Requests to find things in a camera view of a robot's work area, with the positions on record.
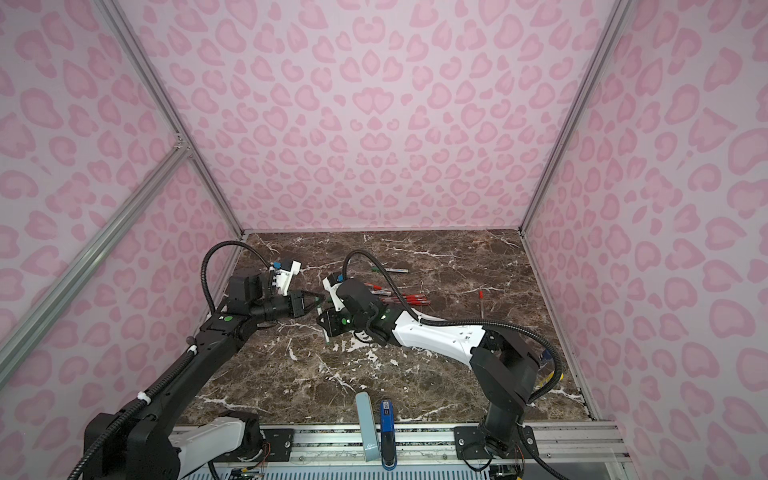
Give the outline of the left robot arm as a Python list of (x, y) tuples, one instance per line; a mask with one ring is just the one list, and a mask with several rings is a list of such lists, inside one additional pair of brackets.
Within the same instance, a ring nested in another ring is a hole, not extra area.
[(119, 411), (98, 414), (85, 430), (72, 479), (178, 479), (187, 473), (170, 435), (213, 374), (260, 328), (317, 310), (324, 294), (278, 292), (272, 276), (232, 277), (225, 297), (188, 346), (145, 390)]

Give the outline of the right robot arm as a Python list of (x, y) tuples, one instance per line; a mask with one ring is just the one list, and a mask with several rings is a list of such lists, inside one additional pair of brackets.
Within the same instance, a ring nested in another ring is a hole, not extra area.
[(479, 426), (485, 449), (501, 458), (522, 442), (517, 426), (535, 391), (539, 363), (523, 334), (507, 326), (452, 324), (417, 319), (404, 306), (387, 304), (355, 279), (323, 280), (332, 306), (318, 318), (329, 337), (364, 333), (380, 346), (418, 348), (466, 365), (489, 401)]

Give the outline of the green cap marker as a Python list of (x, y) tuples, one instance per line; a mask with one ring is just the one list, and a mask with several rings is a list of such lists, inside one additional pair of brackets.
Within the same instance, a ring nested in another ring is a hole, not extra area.
[(385, 267), (383, 269), (380, 269), (379, 267), (371, 267), (372, 272), (387, 272), (391, 274), (409, 274), (410, 270), (407, 268), (391, 268), (391, 267)]

